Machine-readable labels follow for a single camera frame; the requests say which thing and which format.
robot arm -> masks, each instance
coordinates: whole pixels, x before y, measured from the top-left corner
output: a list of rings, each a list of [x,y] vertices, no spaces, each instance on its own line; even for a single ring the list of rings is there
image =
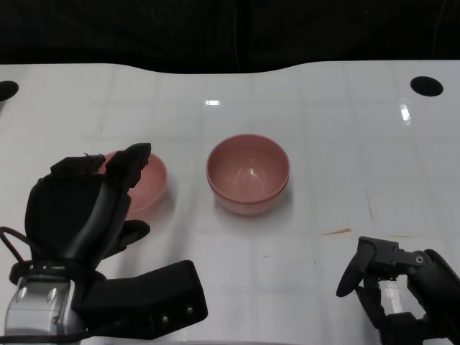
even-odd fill
[[[127,192],[140,179],[150,144],[117,152],[96,174],[103,156],[69,157],[32,189],[26,234],[4,229],[0,237],[18,263],[18,286],[0,343],[69,343],[90,336],[155,339],[208,315],[195,267],[182,261],[144,275],[107,280],[96,271],[150,232],[143,221],[125,221]],[[31,246],[24,261],[3,232]]]
[[[399,275],[408,276],[408,289],[426,312],[423,319],[411,313],[385,314],[379,281]],[[337,296],[353,290],[384,345],[421,345],[426,339],[446,337],[460,344],[460,279],[435,251],[409,253],[397,242],[360,237]]]

table surface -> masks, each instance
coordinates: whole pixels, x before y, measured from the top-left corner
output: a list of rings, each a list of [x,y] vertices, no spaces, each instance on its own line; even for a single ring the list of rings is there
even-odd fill
[[[444,92],[414,93],[419,75]],[[62,158],[151,142],[168,169],[168,197],[148,237],[98,269],[132,277],[195,263],[209,317],[162,340],[378,344],[356,295],[335,296],[359,236],[435,249],[460,272],[459,75],[460,62],[447,61],[311,63],[245,75],[2,65],[0,81],[16,81],[19,92],[0,103],[0,224],[24,231],[30,189]],[[291,162],[282,204],[256,218],[216,206],[205,174],[211,149],[247,132],[277,141]],[[351,231],[328,235],[342,229]],[[3,323],[14,258],[0,248],[0,260]],[[423,315],[404,279],[382,283],[382,292],[387,313]]]

white table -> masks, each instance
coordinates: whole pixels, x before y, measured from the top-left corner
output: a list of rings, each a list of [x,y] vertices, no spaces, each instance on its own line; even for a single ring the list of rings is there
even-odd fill
[[[414,93],[419,75],[444,92]],[[19,92],[0,110],[0,224],[24,231],[30,189],[58,160],[151,142],[170,196],[151,234],[99,270],[131,277],[195,262],[209,317],[162,340],[378,344],[355,294],[335,296],[359,236],[435,249],[460,272],[459,76],[460,62],[311,63],[247,75],[2,65],[0,81],[16,81]],[[276,140],[292,165],[284,203],[259,218],[217,208],[206,182],[212,147],[245,132]],[[351,232],[324,236],[341,229]],[[14,258],[2,247],[0,259],[2,324]],[[387,313],[423,315],[403,279],[382,292]]]

black fabric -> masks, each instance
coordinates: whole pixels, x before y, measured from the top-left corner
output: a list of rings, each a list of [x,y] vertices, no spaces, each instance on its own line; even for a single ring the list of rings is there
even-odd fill
[[[459,59],[460,1],[2,0],[0,32],[0,63],[234,73],[327,60]]]

black cable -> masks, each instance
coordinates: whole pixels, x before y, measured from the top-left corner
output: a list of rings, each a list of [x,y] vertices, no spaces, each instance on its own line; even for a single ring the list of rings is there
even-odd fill
[[[439,25],[441,24],[442,17],[444,15],[444,11],[446,9],[447,0],[443,0],[443,4],[441,6],[441,10],[439,11],[438,18],[436,20],[436,25],[434,27],[433,33],[433,44],[431,45],[431,58],[434,60],[435,51],[436,51],[436,39],[438,37],[438,29]]]
[[[14,248],[13,244],[7,239],[5,234],[9,234],[9,235],[12,235],[13,237],[16,237],[18,240],[27,244],[33,253],[42,255],[42,251],[40,250],[40,248],[34,242],[28,239],[25,235],[21,234],[20,232],[16,230],[10,229],[6,226],[0,226],[0,239],[3,241],[3,243],[5,243],[5,246],[14,255],[14,257],[16,257],[17,261],[23,262],[24,259],[22,259],[19,252],[16,250],[16,248]]]
[[[236,62],[236,72],[239,73],[239,58],[238,58],[238,48],[236,44],[236,23],[238,18],[238,0],[235,0],[235,15],[234,15],[234,23],[233,23],[233,51],[235,54],[235,62]]]

